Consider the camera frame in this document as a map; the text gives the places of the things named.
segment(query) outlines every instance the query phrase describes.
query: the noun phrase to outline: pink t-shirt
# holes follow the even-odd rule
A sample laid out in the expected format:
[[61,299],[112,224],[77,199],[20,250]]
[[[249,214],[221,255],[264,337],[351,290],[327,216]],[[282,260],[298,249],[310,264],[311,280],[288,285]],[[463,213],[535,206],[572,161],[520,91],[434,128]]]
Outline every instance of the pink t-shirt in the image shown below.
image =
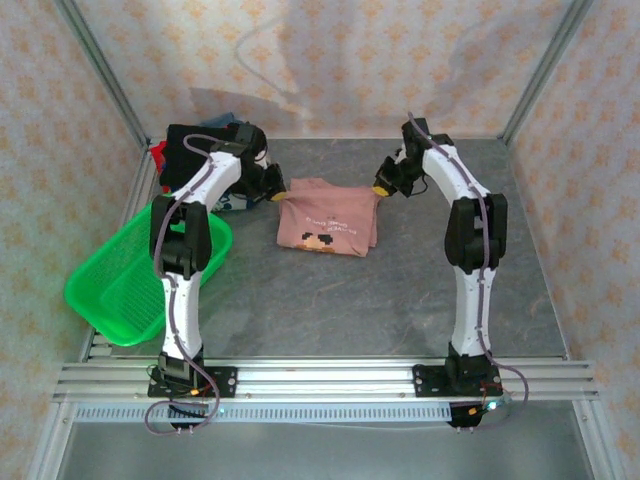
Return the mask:
[[295,178],[280,200],[278,245],[364,257],[377,242],[371,187],[336,187],[321,178]]

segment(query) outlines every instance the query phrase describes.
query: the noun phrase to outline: gray marble surface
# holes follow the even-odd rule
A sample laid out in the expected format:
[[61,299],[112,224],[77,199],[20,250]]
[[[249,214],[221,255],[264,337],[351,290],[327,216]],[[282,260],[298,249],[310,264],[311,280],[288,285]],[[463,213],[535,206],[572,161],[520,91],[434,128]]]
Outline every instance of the gray marble surface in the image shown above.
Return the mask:
[[[322,177],[371,185],[399,140],[271,140],[286,180]],[[508,152],[497,140],[456,142],[476,178],[509,201],[507,253],[491,296],[489,332],[498,356],[562,355]],[[366,258],[276,245],[278,207],[221,216],[234,233],[223,267],[200,292],[206,356],[445,356],[455,318],[455,278],[444,254],[449,208],[433,181],[420,196],[378,208],[378,245]],[[117,355],[156,355],[162,336]]]

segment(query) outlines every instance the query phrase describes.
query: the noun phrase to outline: beige wall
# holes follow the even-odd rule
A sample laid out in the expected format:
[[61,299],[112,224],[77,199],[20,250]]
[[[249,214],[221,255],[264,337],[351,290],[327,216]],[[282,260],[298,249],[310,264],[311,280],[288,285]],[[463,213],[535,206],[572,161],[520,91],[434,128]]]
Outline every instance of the beige wall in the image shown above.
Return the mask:
[[640,2],[596,1],[515,143],[554,305],[640,472]]
[[233,111],[271,138],[502,133],[570,0],[80,0],[150,135]]
[[140,158],[52,0],[0,2],[0,478],[23,478],[86,323],[65,279],[116,229]]

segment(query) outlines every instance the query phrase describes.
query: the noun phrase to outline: purple cable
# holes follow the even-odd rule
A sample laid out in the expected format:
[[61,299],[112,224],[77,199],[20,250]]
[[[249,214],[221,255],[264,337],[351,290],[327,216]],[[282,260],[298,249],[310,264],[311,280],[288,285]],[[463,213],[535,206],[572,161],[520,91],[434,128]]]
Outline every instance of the purple cable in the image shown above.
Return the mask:
[[[409,115],[409,121],[411,122],[411,125],[413,125],[413,128],[416,129],[416,131],[422,135],[427,142],[429,142],[429,144],[440,154],[444,155],[444,157],[449,160],[452,165],[455,167],[456,170],[458,170],[458,173],[460,173],[460,175],[462,176],[462,178],[464,179],[465,182],[467,182],[467,186],[469,187],[469,189],[474,193],[474,195],[478,198],[478,203],[480,205],[480,217],[482,219],[482,242],[483,242],[483,253],[484,253],[484,257],[483,257],[483,261],[482,261],[482,267],[480,267],[480,275],[478,278],[478,281],[482,284],[484,282],[484,271],[487,269],[487,267],[489,266],[489,256],[490,256],[490,252],[489,252],[489,218],[487,215],[487,207],[484,204],[484,202],[482,201],[482,195],[480,194],[480,191],[476,188],[476,186],[471,182],[471,179],[469,178],[469,176],[467,175],[467,172],[465,171],[465,169],[462,167],[462,165],[460,165],[460,162],[458,162],[458,160],[456,158],[454,158],[453,156],[449,155],[449,153],[447,153],[447,151],[442,148],[440,145],[438,145],[436,142],[434,142],[431,139],[431,136],[428,135],[424,130],[422,130],[420,128],[420,126],[416,123],[415,118],[413,117],[413,114],[411,112],[408,112]],[[476,330],[478,332],[478,340],[480,342],[480,347],[482,348],[482,351],[484,352],[485,356],[487,357],[487,359],[489,360],[489,362],[492,365],[495,365],[496,367],[503,369],[503,370],[507,370],[510,372],[515,373],[518,377],[520,377],[520,380],[522,380],[522,385],[524,388],[524,396],[522,398],[522,407],[519,408],[516,413],[521,412],[522,410],[524,410],[524,408],[527,406],[527,402],[529,401],[529,382],[527,381],[526,377],[524,376],[524,374],[518,370],[515,367],[511,367],[509,365],[502,365],[501,363],[498,363],[493,356],[491,355],[491,352],[489,352],[489,349],[487,348],[486,344],[484,343],[484,338],[482,335],[482,311],[484,309],[484,289],[481,288],[480,289],[480,295],[478,298],[478,323],[476,324]],[[478,428],[482,428],[484,430],[489,429],[489,428],[494,428],[497,425],[504,425],[505,421],[507,419],[512,419],[515,415],[510,415],[509,417],[506,417],[503,421],[499,422],[499,423],[492,423],[489,425],[483,425],[482,427],[476,427],[476,429]]]
[[[209,137],[207,135],[199,135],[199,134],[192,134],[192,135],[187,135],[186,137],[184,137],[183,143],[185,148],[187,148],[188,150],[191,150],[192,152],[195,153],[200,153],[201,155],[204,155],[205,157],[207,157],[207,159],[209,159],[209,154],[207,154],[204,150],[200,150],[196,147],[192,147],[191,145],[189,145],[189,139],[190,138],[205,138],[207,140],[213,140],[213,141],[222,141],[222,140],[218,140],[217,138],[214,137]],[[154,249],[153,252],[153,269],[155,274],[160,277],[163,280],[168,280],[169,283],[171,284],[171,293],[169,294],[169,328],[171,329],[171,334],[173,335],[173,339],[176,343],[176,347],[178,347],[178,350],[180,351],[180,353],[182,354],[182,356],[184,357],[184,359],[187,361],[187,363],[196,371],[198,372],[200,375],[202,375],[204,377],[204,379],[209,383],[209,385],[211,385],[211,388],[213,390],[213,393],[215,395],[215,405],[213,406],[211,412],[209,413],[209,415],[207,415],[200,423],[198,423],[195,427],[194,426],[189,426],[189,431],[190,433],[193,433],[196,429],[203,427],[205,425],[207,425],[208,423],[211,422],[211,420],[213,419],[213,417],[218,413],[218,408],[220,407],[220,390],[218,389],[218,386],[216,385],[216,382],[213,378],[211,378],[211,376],[203,369],[200,367],[200,365],[198,365],[197,363],[195,363],[193,361],[193,359],[191,359],[189,357],[189,355],[187,354],[187,351],[185,350],[184,346],[182,345],[182,341],[180,340],[180,335],[178,332],[178,327],[176,326],[176,319],[175,319],[175,314],[174,314],[174,305],[175,305],[175,300],[176,300],[176,283],[173,280],[173,278],[171,278],[168,275],[164,275],[160,269],[160,252],[162,250],[162,244],[164,243],[164,237],[167,233],[167,229],[169,228],[169,222],[171,221],[171,217],[173,216],[173,214],[175,213],[175,211],[178,209],[178,207],[191,195],[193,194],[194,190],[198,189],[208,178],[209,176],[213,173],[213,171],[215,170],[215,166],[213,165],[213,162],[211,162],[209,160],[209,168],[207,170],[207,172],[202,176],[202,178],[200,180],[198,180],[192,187],[190,190],[186,191],[180,198],[176,199],[176,201],[173,203],[173,205],[171,205],[171,207],[169,208],[169,210],[167,210],[166,215],[164,216],[164,219],[162,220],[162,226],[160,227],[160,234],[158,235],[158,241],[156,243],[156,247]],[[178,428],[177,430],[172,430],[172,431],[167,431],[167,432],[163,432],[160,430],[156,430],[155,428],[151,427],[151,424],[149,423],[149,417],[151,415],[151,412],[157,408],[160,407],[162,405],[170,405],[170,406],[174,406],[174,407],[201,407],[202,404],[201,403],[193,403],[193,402],[177,402],[175,400],[160,400],[159,402],[154,403],[153,405],[151,405],[147,411],[144,414],[144,425],[147,428],[147,430],[154,434],[154,435],[158,435],[158,436],[169,436],[169,435],[180,435],[180,433],[182,432],[181,428]]]

